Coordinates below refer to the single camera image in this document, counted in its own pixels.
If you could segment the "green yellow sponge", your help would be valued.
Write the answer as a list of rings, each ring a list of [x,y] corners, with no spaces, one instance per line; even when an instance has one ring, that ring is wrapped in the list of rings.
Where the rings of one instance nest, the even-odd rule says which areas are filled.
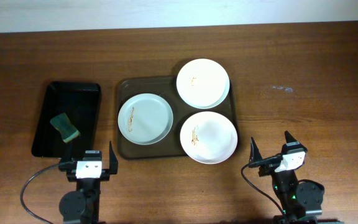
[[[64,143],[69,143],[80,136],[79,130],[74,127],[66,113],[53,117],[50,124],[60,133]]]

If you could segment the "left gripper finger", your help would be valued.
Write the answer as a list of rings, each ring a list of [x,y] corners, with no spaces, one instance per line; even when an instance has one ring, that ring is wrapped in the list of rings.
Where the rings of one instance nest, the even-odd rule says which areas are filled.
[[[113,151],[112,142],[109,142],[109,173],[117,174],[118,171],[118,160]]]
[[[68,143],[68,149],[65,151],[64,155],[61,158],[61,162],[69,162],[69,161],[71,161],[72,147],[73,147],[73,142],[70,141]]]

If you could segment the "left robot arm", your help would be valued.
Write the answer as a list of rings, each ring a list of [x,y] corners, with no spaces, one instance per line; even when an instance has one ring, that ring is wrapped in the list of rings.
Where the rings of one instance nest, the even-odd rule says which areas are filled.
[[[109,146],[109,167],[102,166],[101,151],[85,151],[81,160],[71,157],[72,145],[61,158],[58,169],[66,173],[76,190],[65,194],[59,203],[64,223],[99,223],[101,183],[108,182],[118,171],[118,160]]]

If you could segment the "white plate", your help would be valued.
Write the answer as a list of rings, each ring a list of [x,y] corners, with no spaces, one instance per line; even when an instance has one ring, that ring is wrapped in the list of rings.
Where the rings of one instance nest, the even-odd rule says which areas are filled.
[[[236,150],[238,135],[225,116],[203,111],[190,116],[181,127],[180,144],[186,154],[202,164],[218,164]]]
[[[177,92],[188,105],[210,109],[222,103],[230,89],[229,75],[217,62],[199,58],[186,63],[178,72]]]

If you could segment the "white plate bottom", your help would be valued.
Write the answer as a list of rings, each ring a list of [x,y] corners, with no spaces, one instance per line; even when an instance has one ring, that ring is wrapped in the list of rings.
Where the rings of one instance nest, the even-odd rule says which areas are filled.
[[[202,164],[218,164],[236,150],[238,135],[225,116],[203,111],[190,116],[181,127],[180,144],[186,154]]]

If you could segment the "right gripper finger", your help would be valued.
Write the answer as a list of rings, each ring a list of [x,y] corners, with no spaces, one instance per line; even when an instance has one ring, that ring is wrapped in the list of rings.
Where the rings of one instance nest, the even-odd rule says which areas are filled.
[[[285,151],[306,151],[306,147],[297,141],[288,131],[285,131]]]
[[[259,148],[257,147],[254,138],[250,139],[250,157],[249,157],[249,163],[255,163],[262,160],[262,156],[260,154]]]

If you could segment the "white plate top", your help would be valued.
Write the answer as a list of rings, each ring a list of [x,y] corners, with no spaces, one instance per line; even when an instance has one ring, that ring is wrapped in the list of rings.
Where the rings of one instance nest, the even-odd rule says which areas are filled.
[[[199,58],[186,63],[178,72],[177,92],[188,105],[210,109],[222,103],[230,89],[229,75],[217,62]]]

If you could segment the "pale blue-white plate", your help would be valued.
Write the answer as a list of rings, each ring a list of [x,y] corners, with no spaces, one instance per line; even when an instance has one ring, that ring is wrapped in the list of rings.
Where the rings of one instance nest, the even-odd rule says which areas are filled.
[[[173,126],[173,111],[161,96],[141,93],[124,102],[117,124],[128,141],[150,145],[161,141],[169,133]]]

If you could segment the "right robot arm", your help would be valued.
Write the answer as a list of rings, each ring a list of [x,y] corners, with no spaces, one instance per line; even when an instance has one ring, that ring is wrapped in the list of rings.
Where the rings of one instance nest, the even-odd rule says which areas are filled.
[[[259,176],[271,176],[272,188],[279,202],[280,215],[273,223],[317,223],[323,210],[324,186],[312,180],[299,180],[295,171],[305,163],[308,149],[285,131],[286,143],[280,153],[263,158],[254,139],[250,140],[248,167],[258,168]]]

